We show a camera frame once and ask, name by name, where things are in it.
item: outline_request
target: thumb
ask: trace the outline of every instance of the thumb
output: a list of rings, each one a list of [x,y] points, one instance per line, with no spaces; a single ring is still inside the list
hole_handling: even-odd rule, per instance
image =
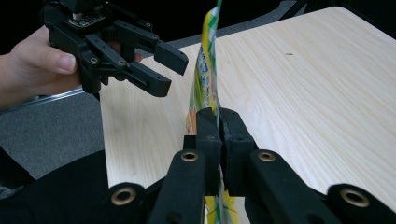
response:
[[[51,72],[68,75],[77,70],[76,57],[70,53],[46,46],[40,54],[37,57],[38,63]]]

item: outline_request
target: wooden table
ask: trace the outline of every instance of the wooden table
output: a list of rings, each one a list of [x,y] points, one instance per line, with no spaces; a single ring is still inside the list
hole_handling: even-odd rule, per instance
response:
[[[110,186],[148,187],[166,175],[186,134],[199,46],[181,49],[190,59],[184,77],[143,61],[173,80],[165,98],[127,82],[103,87]],[[221,106],[240,114],[260,148],[313,189],[356,185],[396,211],[394,39],[331,7],[218,38],[216,53]]]

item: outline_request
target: yellow package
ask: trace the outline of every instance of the yellow package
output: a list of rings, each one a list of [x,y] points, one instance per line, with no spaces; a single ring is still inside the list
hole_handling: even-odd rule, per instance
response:
[[[215,39],[218,28],[221,0],[216,7],[206,13],[203,25],[201,47],[198,52],[191,86],[189,113],[186,117],[187,133],[196,135],[196,113],[200,109],[211,107],[219,127],[219,109]],[[238,223],[234,199],[224,189],[220,181],[217,196],[205,197],[208,224]]]

